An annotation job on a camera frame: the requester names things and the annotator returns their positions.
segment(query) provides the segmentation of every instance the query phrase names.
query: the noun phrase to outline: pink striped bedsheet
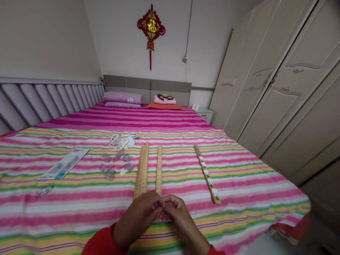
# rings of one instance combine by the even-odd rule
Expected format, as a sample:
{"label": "pink striped bedsheet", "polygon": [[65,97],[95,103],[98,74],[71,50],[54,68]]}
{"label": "pink striped bedsheet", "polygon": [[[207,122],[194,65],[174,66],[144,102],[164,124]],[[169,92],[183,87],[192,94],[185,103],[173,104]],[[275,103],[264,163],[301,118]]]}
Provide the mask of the pink striped bedsheet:
{"label": "pink striped bedsheet", "polygon": [[[121,133],[32,127],[0,137],[0,254],[80,254],[96,231],[116,222],[131,204],[146,142],[148,191],[155,190],[161,144],[162,194],[183,198],[200,231],[228,255],[241,254],[274,223],[295,226],[310,210],[306,195],[222,130],[138,132],[135,147],[126,149],[135,169],[108,181],[99,170],[102,155],[115,154],[108,141]],[[194,144],[200,146],[220,205],[212,202]],[[63,179],[38,180],[74,147],[90,151]],[[55,187],[36,197],[46,183]],[[183,254],[183,246],[172,224],[155,222],[130,252]]]}
{"label": "pink striped bedsheet", "polygon": [[58,119],[36,125],[39,128],[77,130],[209,130],[214,129],[193,109],[140,109],[106,107],[104,102]]}

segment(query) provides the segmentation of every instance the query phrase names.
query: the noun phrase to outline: person's hand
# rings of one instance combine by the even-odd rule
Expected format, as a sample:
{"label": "person's hand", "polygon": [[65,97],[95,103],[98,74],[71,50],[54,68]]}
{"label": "person's hand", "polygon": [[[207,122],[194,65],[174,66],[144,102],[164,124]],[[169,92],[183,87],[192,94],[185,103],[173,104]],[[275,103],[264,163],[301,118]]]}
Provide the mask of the person's hand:
{"label": "person's hand", "polygon": [[211,246],[207,239],[197,228],[192,219],[184,201],[174,195],[168,195],[163,198],[165,202],[164,211],[160,218],[164,222],[167,219],[167,214],[174,222],[180,239],[187,244],[190,254],[208,254]]}
{"label": "person's hand", "polygon": [[112,229],[112,239],[121,250],[126,250],[160,216],[164,202],[155,191],[136,198]]}

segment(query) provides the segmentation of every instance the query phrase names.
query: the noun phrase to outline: nightstand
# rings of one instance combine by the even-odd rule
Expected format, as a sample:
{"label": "nightstand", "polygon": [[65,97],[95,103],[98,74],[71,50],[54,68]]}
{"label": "nightstand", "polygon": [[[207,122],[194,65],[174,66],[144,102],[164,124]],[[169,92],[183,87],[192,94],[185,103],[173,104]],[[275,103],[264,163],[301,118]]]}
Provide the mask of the nightstand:
{"label": "nightstand", "polygon": [[198,108],[198,110],[194,110],[198,113],[208,124],[210,124],[211,119],[213,117],[214,112],[205,108]]}

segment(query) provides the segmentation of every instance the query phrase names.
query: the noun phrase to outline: red fu character ornament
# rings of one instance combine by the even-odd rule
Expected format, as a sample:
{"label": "red fu character ornament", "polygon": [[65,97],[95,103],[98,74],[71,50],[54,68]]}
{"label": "red fu character ornament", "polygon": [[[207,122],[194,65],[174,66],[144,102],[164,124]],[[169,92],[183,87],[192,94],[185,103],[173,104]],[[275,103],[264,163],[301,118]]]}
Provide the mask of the red fu character ornament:
{"label": "red fu character ornament", "polygon": [[146,49],[150,49],[150,71],[151,71],[151,50],[155,51],[153,41],[156,40],[160,35],[165,34],[165,28],[161,25],[159,17],[153,10],[153,5],[151,5],[151,10],[149,10],[142,19],[138,20],[137,27],[141,29],[145,36],[148,38],[148,44]]}

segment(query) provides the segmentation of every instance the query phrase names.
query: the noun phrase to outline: white wardrobe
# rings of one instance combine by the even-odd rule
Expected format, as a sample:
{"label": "white wardrobe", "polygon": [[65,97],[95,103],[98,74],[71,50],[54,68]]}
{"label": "white wardrobe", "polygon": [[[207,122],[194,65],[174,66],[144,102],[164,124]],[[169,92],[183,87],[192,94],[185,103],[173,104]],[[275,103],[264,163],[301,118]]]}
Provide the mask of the white wardrobe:
{"label": "white wardrobe", "polygon": [[213,126],[340,216],[336,185],[309,184],[332,183],[324,171],[340,156],[339,60],[340,1],[265,0],[234,27],[209,109]]}

